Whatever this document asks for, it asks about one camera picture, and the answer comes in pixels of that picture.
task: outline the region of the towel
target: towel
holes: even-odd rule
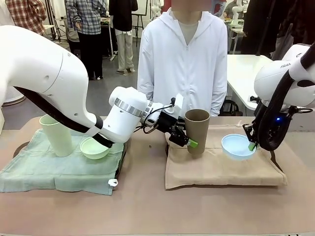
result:
[[[205,152],[193,158],[187,147],[169,144],[165,188],[184,185],[287,185],[286,175],[271,161],[271,154],[258,148],[249,160],[235,161],[223,153],[222,138],[228,134],[245,134],[243,128],[210,125]]]
[[[0,192],[57,189],[112,195],[113,187],[108,181],[115,178],[124,144],[114,144],[107,156],[90,160],[80,151],[87,136],[75,131],[71,135],[74,152],[57,157],[47,136],[37,130],[27,147],[0,172]]]

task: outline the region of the blue plaid shirt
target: blue plaid shirt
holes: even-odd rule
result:
[[[106,0],[66,0],[69,28],[83,34],[100,34],[100,18],[106,16]],[[78,29],[76,22],[81,23]]]

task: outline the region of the black bag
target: black bag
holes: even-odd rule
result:
[[[239,111],[238,105],[232,100],[225,100],[220,109],[219,117],[242,117],[243,112]]]

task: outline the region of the beige shirt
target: beige shirt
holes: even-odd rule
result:
[[[173,12],[171,12],[171,16],[174,18],[174,20],[176,20]],[[186,41],[187,45],[189,45],[189,43],[191,42],[191,40],[193,39],[193,37],[196,34],[199,22],[194,23],[192,25],[183,24],[180,21],[178,21],[178,23],[179,23],[179,26],[181,27],[185,41]]]

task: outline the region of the hand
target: hand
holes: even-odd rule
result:
[[[82,23],[81,22],[76,22],[75,26],[77,27],[77,29],[81,29],[82,28]]]

